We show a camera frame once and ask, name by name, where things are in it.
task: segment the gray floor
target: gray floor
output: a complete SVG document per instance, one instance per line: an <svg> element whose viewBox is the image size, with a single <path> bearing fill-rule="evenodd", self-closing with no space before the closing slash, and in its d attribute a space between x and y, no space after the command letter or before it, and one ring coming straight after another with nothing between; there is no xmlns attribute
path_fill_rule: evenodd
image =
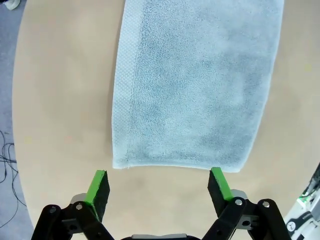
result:
<svg viewBox="0 0 320 240"><path fill-rule="evenodd" d="M25 4L26 0L22 0L20 6L12 11L0 4L0 130L5 133L7 143L14 141L11 112L12 77L17 36ZM12 190L12 172L8 165L6 168L6 180L0 183L0 227L12 218L17 209L17 199ZM4 176L4 163L0 162L0 181L4 179ZM14 188L17 196L24 203L19 175L14 181ZM0 228L0 239L30 240L32 232L33 227L28 210L19 203L15 217Z"/></svg>

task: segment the black cable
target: black cable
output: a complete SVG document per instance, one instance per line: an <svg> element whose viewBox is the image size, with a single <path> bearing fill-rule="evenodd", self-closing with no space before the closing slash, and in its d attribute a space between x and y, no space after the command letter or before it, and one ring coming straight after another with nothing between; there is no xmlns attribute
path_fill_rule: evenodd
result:
<svg viewBox="0 0 320 240"><path fill-rule="evenodd" d="M8 175L7 165L8 165L11 168L11 173L12 173L11 188L12 188L13 195L16 198L15 212L14 212L13 216L6 223L4 223L2 226L0 226L0 229L1 229L3 226L7 225L16 216L18 209L19 209L19 202L22 205L24 205L25 207L26 207L26 204L23 203L19 199L17 192L16 192L16 189L15 189L15 180L16 180L16 177L18 176L19 171L13 167L13 164L16 164L17 161L15 159L11 159L11 154L10 154L10 148L14 147L15 144L14 143L6 143L5 135L1 130L0 130L0 134L2 135L2 139L3 139L3 146L1 148L1 154L0 154L0 162L4 164L4 178L3 178L3 180L0 181L0 183L3 183L7 179L7 175Z"/></svg>

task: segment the round tabletop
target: round tabletop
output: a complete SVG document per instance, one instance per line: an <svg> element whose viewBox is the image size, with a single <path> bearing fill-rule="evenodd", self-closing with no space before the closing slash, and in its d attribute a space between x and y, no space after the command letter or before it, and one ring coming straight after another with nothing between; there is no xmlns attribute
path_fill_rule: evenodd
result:
<svg viewBox="0 0 320 240"><path fill-rule="evenodd" d="M244 168L225 174L256 203L285 215L320 160L320 32L316 0L286 1L269 99ZM28 0L13 77L13 131L33 225L48 204L66 207L108 171L103 223L116 238L187 233L216 219L209 171L112 169L111 111L124 0ZM249 239L237 233L233 239ZM77 235L73 239L85 239Z"/></svg>

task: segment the bolt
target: bolt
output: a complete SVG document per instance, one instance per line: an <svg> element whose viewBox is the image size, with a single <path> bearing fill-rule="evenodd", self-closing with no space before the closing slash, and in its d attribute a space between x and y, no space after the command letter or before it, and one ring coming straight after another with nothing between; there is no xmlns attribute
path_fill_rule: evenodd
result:
<svg viewBox="0 0 320 240"><path fill-rule="evenodd" d="M52 207L49 209L49 213L53 214L56 210L57 210L56 207L55 207L55 206L52 206Z"/></svg>
<svg viewBox="0 0 320 240"><path fill-rule="evenodd" d="M242 201L240 199L235 200L235 204L237 204L238 206L242 205Z"/></svg>
<svg viewBox="0 0 320 240"><path fill-rule="evenodd" d="M265 208L270 207L270 204L269 204L267 201L264 201L264 202L262 203L262 205L263 205Z"/></svg>
<svg viewBox="0 0 320 240"><path fill-rule="evenodd" d="M75 206L75 208L76 208L77 210L80 210L80 209L82 209L82 205L79 203L77 206Z"/></svg>

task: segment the light blue towel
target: light blue towel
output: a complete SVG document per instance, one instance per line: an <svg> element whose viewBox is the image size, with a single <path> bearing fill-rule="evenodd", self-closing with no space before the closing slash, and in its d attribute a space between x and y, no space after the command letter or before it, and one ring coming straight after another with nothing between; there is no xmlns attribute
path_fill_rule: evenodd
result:
<svg viewBox="0 0 320 240"><path fill-rule="evenodd" d="M284 0L126 0L113 167L238 172L267 101Z"/></svg>

